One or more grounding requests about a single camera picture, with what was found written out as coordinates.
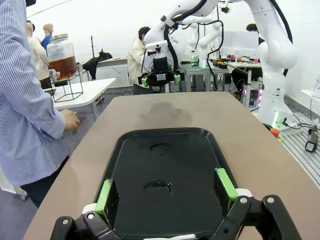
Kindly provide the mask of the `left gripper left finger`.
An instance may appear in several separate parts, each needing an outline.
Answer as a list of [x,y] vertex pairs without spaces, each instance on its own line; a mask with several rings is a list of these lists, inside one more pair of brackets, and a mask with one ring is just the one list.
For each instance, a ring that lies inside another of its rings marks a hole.
[[114,225],[120,195],[114,180],[104,181],[96,203],[83,208],[77,219],[61,216],[56,219],[52,240],[119,240]]

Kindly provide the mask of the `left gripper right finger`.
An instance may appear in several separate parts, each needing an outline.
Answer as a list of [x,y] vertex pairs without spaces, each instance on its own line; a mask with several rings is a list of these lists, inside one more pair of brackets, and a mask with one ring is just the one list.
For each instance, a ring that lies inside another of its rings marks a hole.
[[223,215],[213,240],[236,240],[243,227],[255,227],[264,240],[302,238],[279,196],[239,195],[224,168],[214,170],[213,188]]

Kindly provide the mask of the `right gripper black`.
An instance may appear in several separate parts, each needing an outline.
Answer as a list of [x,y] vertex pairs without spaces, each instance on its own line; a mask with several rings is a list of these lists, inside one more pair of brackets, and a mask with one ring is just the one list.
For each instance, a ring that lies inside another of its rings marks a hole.
[[185,74],[180,71],[173,72],[173,67],[167,57],[154,58],[150,74],[144,72],[138,77],[138,84],[144,87],[164,86],[172,81],[178,85],[181,81],[185,81]]

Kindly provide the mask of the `person's right hand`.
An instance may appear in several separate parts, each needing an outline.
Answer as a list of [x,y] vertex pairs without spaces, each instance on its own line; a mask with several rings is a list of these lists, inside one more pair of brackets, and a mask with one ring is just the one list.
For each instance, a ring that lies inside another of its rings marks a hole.
[[60,113],[65,121],[64,131],[76,134],[80,126],[80,120],[77,117],[77,113],[69,109],[64,109]]

